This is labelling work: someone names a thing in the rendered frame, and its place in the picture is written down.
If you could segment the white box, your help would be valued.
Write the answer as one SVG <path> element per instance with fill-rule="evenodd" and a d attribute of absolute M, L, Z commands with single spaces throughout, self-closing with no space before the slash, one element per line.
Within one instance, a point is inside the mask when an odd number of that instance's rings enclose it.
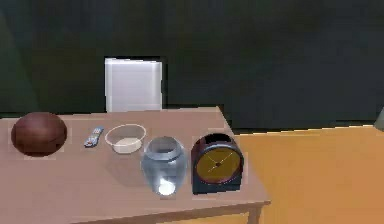
<path fill-rule="evenodd" d="M 106 58 L 107 112 L 162 109 L 162 63 Z"/>

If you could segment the clear glass vase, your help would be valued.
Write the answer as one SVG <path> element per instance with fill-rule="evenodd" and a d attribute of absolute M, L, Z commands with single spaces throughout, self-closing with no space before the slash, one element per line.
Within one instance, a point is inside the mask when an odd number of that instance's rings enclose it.
<path fill-rule="evenodd" d="M 186 169 L 184 147 L 173 137 L 154 138 L 144 149 L 141 170 L 152 191 L 158 195 L 175 194 L 183 184 Z"/>

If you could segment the white bowl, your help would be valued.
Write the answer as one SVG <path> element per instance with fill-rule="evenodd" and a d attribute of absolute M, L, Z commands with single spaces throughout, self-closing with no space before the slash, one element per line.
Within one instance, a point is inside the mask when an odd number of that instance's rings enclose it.
<path fill-rule="evenodd" d="M 107 132 L 105 142 L 118 154 L 131 154 L 143 146 L 146 129 L 138 124 L 119 125 Z"/>

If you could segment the dark alarm clock yellow face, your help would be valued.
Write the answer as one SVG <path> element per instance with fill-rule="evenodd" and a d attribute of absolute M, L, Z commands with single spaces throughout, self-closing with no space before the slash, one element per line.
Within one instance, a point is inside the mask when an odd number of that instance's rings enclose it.
<path fill-rule="evenodd" d="M 235 140 L 211 133 L 191 149 L 191 184 L 194 195 L 237 191 L 242 183 L 244 156 Z"/>

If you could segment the grey remote control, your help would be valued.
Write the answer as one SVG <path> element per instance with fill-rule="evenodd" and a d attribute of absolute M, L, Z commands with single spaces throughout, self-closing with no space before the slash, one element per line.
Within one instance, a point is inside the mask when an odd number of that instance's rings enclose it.
<path fill-rule="evenodd" d="M 103 127 L 96 127 L 92 133 L 87 137 L 87 139 L 84 141 L 84 147 L 85 148 L 93 148 L 95 147 L 98 142 L 99 138 L 102 135 L 104 131 Z"/>

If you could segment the dark red-brown ball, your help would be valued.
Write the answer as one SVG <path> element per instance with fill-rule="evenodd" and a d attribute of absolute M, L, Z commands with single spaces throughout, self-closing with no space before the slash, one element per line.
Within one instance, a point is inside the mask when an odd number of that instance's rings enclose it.
<path fill-rule="evenodd" d="M 67 140 L 67 126 L 56 114 L 32 112 L 17 120 L 11 130 L 13 146 L 30 157 L 56 153 Z"/>

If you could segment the grey object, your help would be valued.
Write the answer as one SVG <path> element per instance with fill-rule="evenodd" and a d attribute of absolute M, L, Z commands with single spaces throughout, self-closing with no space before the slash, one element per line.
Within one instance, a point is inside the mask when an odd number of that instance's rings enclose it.
<path fill-rule="evenodd" d="M 374 127 L 377 130 L 384 132 L 384 107 L 380 111 L 380 113 L 379 113 L 379 115 L 378 115 L 378 117 L 374 123 Z"/>

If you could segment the brown wooden table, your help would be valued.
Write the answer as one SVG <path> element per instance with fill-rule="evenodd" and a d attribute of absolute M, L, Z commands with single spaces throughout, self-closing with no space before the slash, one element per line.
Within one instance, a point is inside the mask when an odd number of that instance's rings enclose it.
<path fill-rule="evenodd" d="M 0 119 L 0 224 L 157 224 L 248 212 L 259 224 L 270 200 L 257 175 L 246 168 L 234 192 L 195 195 L 185 181 L 164 198 L 153 193 L 140 169 L 140 152 L 115 153 L 106 142 L 87 149 L 91 131 L 141 124 L 149 138 L 173 136 L 191 148 L 211 132 L 231 131 L 218 108 L 76 114 L 63 118 L 68 138 L 57 153 L 30 158 L 11 142 L 12 118 Z"/>

